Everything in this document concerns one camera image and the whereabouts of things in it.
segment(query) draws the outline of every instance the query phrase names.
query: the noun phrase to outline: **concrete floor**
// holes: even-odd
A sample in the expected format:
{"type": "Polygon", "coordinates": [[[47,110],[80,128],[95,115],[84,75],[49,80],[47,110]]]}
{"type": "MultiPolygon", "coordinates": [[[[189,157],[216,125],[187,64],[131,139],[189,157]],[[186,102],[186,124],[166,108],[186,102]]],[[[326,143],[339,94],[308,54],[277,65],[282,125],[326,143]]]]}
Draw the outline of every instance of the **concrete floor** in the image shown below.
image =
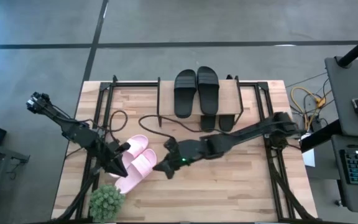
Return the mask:
{"type": "MultiPolygon", "coordinates": [[[[101,6],[102,0],[0,0],[0,44],[90,44],[101,6]]],[[[110,0],[99,42],[294,40],[358,40],[358,0],[110,0]]],[[[117,75],[120,80],[173,80],[183,69],[207,65],[220,78],[232,74],[242,80],[281,79],[289,85],[323,73],[324,58],[344,55],[351,48],[333,42],[98,49],[89,79],[110,80],[117,75]]],[[[74,115],[89,54],[89,49],[0,50],[0,127],[8,131],[4,145],[31,155],[29,163],[18,169],[16,180],[4,180],[0,223],[49,219],[67,141],[58,126],[31,114],[25,103],[34,91],[46,92],[74,115]]],[[[325,79],[322,75],[299,86],[316,92],[325,79]]],[[[296,99],[303,96],[299,93],[296,99]]],[[[321,115],[334,121],[334,103],[321,115]]],[[[335,181],[310,179],[310,183],[320,218],[358,223],[358,213],[333,204],[339,197],[335,181]]]]}

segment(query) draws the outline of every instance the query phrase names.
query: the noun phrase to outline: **black slide sandal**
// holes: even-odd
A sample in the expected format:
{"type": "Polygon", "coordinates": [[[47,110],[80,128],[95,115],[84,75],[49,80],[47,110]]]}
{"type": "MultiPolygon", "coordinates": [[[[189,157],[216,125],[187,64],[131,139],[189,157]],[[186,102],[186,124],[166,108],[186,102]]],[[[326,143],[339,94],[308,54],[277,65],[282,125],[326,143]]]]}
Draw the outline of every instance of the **black slide sandal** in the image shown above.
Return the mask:
{"type": "Polygon", "coordinates": [[[197,91],[196,73],[191,69],[181,71],[173,87],[174,112],[178,118],[188,118],[193,110],[193,98],[197,91]]]}
{"type": "MultiPolygon", "coordinates": [[[[226,79],[232,80],[233,77],[231,75],[227,75],[226,79]]],[[[219,115],[219,128],[222,131],[231,131],[234,126],[234,117],[234,115],[219,115]]]]}
{"type": "Polygon", "coordinates": [[[212,68],[202,66],[197,70],[197,87],[200,95],[201,130],[211,132],[215,128],[219,108],[219,79],[212,68]]]}
{"type": "Polygon", "coordinates": [[[215,128],[216,116],[201,115],[201,130],[204,132],[212,132],[215,128]]]}

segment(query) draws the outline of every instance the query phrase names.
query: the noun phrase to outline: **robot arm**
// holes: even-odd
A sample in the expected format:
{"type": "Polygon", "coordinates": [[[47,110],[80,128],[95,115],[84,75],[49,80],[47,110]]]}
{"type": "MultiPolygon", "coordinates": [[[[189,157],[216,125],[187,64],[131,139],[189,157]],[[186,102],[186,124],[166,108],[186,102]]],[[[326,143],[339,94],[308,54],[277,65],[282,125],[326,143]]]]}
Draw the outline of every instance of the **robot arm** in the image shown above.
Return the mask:
{"type": "Polygon", "coordinates": [[[164,144],[169,153],[163,161],[154,166],[153,170],[162,171],[168,179],[172,179],[175,171],[182,166],[189,166],[201,159],[222,157],[233,146],[261,135],[269,135],[271,147],[284,148],[288,144],[287,137],[300,136],[302,132],[287,113],[279,112],[259,123],[230,134],[203,136],[199,141],[190,139],[176,142],[174,138],[170,138],[164,144]]]}
{"type": "Polygon", "coordinates": [[[86,121],[71,119],[64,112],[57,110],[45,93],[35,92],[26,105],[29,111],[35,114],[43,114],[57,123],[62,129],[62,135],[69,141],[78,143],[91,156],[96,157],[100,166],[106,172],[121,177],[128,175],[122,163],[122,153],[130,147],[127,142],[122,145],[119,145],[116,141],[106,144],[104,138],[96,130],[90,129],[86,121]]]}

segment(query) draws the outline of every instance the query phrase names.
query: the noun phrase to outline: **potted plant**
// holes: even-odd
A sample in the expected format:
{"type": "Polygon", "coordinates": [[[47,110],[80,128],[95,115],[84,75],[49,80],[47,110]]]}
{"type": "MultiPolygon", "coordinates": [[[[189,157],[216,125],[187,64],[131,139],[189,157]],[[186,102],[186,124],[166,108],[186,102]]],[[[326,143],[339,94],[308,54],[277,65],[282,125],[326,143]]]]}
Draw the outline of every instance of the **potted plant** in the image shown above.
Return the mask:
{"type": "Polygon", "coordinates": [[[114,221],[125,201],[125,195],[113,185],[102,185],[91,194],[89,206],[94,222],[114,221]]]}

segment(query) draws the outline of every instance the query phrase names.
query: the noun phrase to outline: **wooden table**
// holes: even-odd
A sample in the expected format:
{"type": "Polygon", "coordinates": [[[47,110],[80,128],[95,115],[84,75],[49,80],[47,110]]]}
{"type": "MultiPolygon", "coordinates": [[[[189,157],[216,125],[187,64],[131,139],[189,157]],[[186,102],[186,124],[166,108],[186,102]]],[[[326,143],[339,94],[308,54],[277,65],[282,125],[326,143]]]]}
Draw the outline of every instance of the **wooden table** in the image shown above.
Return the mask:
{"type": "MultiPolygon", "coordinates": [[[[99,84],[100,82],[84,83],[77,119],[93,118],[99,84]]],[[[268,81],[268,85],[273,110],[291,114],[284,82],[268,81]]],[[[244,113],[234,131],[259,122],[254,89],[242,87],[241,93],[244,113]]],[[[107,96],[102,105],[102,113],[106,98],[107,96]]],[[[122,131],[114,133],[116,138],[123,142],[135,134],[144,134],[149,138],[149,148],[153,149],[161,160],[167,153],[163,147],[167,138],[149,133],[138,125],[141,116],[156,114],[156,99],[156,87],[114,88],[111,113],[121,109],[129,115],[127,126],[122,131]]],[[[262,99],[267,116],[263,95],[262,99]]],[[[124,116],[117,114],[112,121],[112,128],[120,127],[123,121],[124,116]]],[[[200,116],[190,116],[185,119],[185,124],[198,129],[199,121],[200,116]]],[[[199,136],[205,135],[191,133],[167,121],[163,121],[162,128],[159,128],[155,118],[145,119],[143,123],[150,129],[170,133],[178,141],[198,139],[199,136]]],[[[67,153],[75,149],[78,149],[78,145],[70,143],[67,153]]],[[[292,192],[307,211],[317,217],[301,152],[288,147],[284,150],[283,156],[292,192]]],[[[52,218],[62,214],[78,193],[85,158],[86,152],[80,151],[65,161],[52,218]]],[[[99,184],[114,184],[114,180],[103,173],[99,184]]],[[[282,192],[280,198],[285,217],[288,217],[282,192]]],[[[87,215],[87,203],[84,210],[83,214],[87,215]]],[[[117,219],[117,222],[256,221],[277,221],[262,138],[239,144],[222,158],[202,160],[189,167],[183,167],[176,172],[172,180],[168,180],[163,172],[152,172],[126,195],[125,204],[117,219]]]]}

